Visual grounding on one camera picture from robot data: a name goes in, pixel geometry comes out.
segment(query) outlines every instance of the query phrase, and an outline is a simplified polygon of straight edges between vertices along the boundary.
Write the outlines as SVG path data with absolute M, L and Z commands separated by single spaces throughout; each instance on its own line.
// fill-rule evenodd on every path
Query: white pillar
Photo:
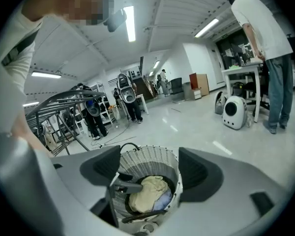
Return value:
M 105 69 L 103 69 L 100 73 L 100 79 L 102 81 L 102 84 L 104 86 L 104 90 L 105 90 L 105 93 L 106 93 L 106 96 L 107 96 L 107 99 L 109 101 L 109 104 L 110 105 L 115 105 L 116 104 L 116 100 L 114 98 L 114 95 L 113 95 L 113 88 L 111 88 L 108 84 L 108 77 L 106 75 L 106 71 Z

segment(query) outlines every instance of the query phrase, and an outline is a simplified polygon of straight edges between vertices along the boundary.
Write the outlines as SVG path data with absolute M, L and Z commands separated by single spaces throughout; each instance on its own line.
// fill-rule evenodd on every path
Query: brown cabinet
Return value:
M 200 89 L 201 96 L 209 94 L 208 81 L 206 74 L 193 73 L 189 75 L 191 89 Z

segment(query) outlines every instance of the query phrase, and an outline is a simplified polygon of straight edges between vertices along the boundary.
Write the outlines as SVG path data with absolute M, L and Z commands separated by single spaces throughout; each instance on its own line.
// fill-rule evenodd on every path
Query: ceiling light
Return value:
M 134 8 L 133 6 L 123 8 L 127 14 L 126 26 L 128 32 L 129 42 L 136 41 L 136 32 L 134 28 Z
M 216 23 L 218 23 L 218 19 L 214 18 L 206 27 L 204 27 L 201 31 L 195 35 L 195 37 L 202 36 L 207 30 L 209 30 L 211 27 L 213 27 Z
M 153 69 L 157 68 L 158 64 L 159 64 L 159 61 L 157 61 L 157 62 L 155 63 Z
M 58 74 L 42 73 L 42 72 L 33 72 L 31 75 L 35 77 L 45 77 L 45 78 L 53 78 L 53 79 L 61 78 L 61 75 L 58 75 Z
M 39 104 L 39 101 L 37 102 L 32 102 L 32 103 L 27 103 L 27 104 L 24 104 L 23 107 L 28 107 L 28 106 L 32 106 L 32 105 L 38 105 Z

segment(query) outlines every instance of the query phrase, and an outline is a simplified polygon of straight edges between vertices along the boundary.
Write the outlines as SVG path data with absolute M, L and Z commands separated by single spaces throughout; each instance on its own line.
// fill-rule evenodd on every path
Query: ceiling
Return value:
M 178 35 L 195 35 L 213 18 L 220 22 L 203 37 L 217 40 L 239 28 L 227 0 L 115 0 L 115 10 L 134 6 L 136 41 L 128 42 L 126 25 L 109 33 L 105 26 L 77 26 L 48 16 L 36 37 L 30 73 L 61 73 L 60 79 L 28 76 L 27 102 L 47 97 L 86 82 L 102 69 L 139 62 L 145 56 L 147 74 Z

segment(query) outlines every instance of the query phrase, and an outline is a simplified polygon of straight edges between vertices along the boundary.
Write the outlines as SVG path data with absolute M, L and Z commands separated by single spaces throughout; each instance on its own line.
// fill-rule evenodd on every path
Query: white wicker basket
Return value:
M 178 169 L 178 159 L 174 153 L 165 147 L 145 146 L 140 150 L 130 150 L 121 154 L 119 171 L 132 175 L 130 182 L 139 183 L 147 176 L 162 176 L 168 183 L 173 198 L 166 206 L 167 212 L 174 211 L 178 207 L 179 197 L 182 193 L 181 175 Z M 113 198 L 117 218 L 131 217 L 137 213 L 128 206 L 129 194 L 115 192 Z M 149 221 L 157 215 L 133 222 Z

